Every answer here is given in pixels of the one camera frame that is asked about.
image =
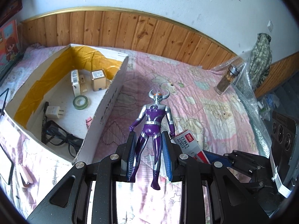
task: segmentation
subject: white wall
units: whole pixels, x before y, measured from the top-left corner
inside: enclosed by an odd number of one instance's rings
[[[23,0],[17,18],[77,6],[122,7],[161,15],[207,34],[237,54],[252,49],[257,33],[269,33],[273,62],[299,51],[299,27],[281,0]],[[271,33],[269,20],[274,25]]]

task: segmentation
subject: bed sheet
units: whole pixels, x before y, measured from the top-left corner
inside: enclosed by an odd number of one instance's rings
[[[0,90],[9,87],[11,90],[8,99],[11,99],[31,72],[61,48],[37,45],[29,47],[23,60],[13,68]],[[129,125],[138,117],[141,107],[151,101],[148,97],[151,89],[159,89],[163,93],[166,89],[170,91],[171,95],[165,100],[165,104],[171,107],[176,132],[190,129],[203,149],[221,155],[233,149],[258,154],[247,113],[234,90],[230,87],[223,96],[219,96],[213,89],[220,78],[218,73],[146,53],[111,49],[128,54],[129,63],[124,86],[108,118],[94,162],[114,153],[117,146],[126,141]],[[137,134],[142,127],[141,124],[135,128]],[[162,130],[168,130],[165,119]],[[71,168],[65,163],[57,162],[52,155],[47,155],[42,147],[32,149],[30,141],[20,133],[17,146],[11,146],[0,137],[1,145],[12,160],[23,163],[35,180],[23,192],[14,172],[13,184],[4,187],[24,217],[31,213]],[[153,164],[151,144],[149,139],[142,153],[136,183],[117,184],[119,223],[178,223],[181,183],[168,181],[162,160],[159,177],[161,190],[155,191],[150,187]]]

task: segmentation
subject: action figure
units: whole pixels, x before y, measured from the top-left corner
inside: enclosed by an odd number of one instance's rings
[[[148,138],[151,136],[153,150],[154,150],[154,158],[155,158],[154,166],[153,166],[153,180],[152,180],[151,187],[155,190],[160,190],[160,186],[158,184],[158,178],[160,173],[161,152],[162,152],[161,122],[165,115],[170,129],[170,133],[169,133],[170,137],[175,136],[175,129],[174,129],[170,107],[161,104],[162,100],[167,99],[169,97],[169,91],[167,90],[166,95],[162,95],[159,91],[155,94],[152,94],[152,91],[153,90],[149,92],[149,97],[154,100],[154,103],[144,105],[142,107],[139,117],[129,127],[129,130],[133,131],[134,128],[142,121],[144,116],[147,117],[144,123],[143,130],[136,144],[133,173],[128,180],[129,182],[135,182],[135,176],[140,165],[141,153],[145,148]]]

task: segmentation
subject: wall switch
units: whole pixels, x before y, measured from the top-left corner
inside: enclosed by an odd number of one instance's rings
[[[271,20],[268,22],[268,29],[270,32],[272,32],[273,30],[273,23],[271,22]]]

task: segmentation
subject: silver belt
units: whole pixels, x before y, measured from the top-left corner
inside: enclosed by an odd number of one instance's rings
[[[146,121],[144,124],[145,125],[158,125],[158,126],[161,125],[161,123],[159,123],[158,121]]]

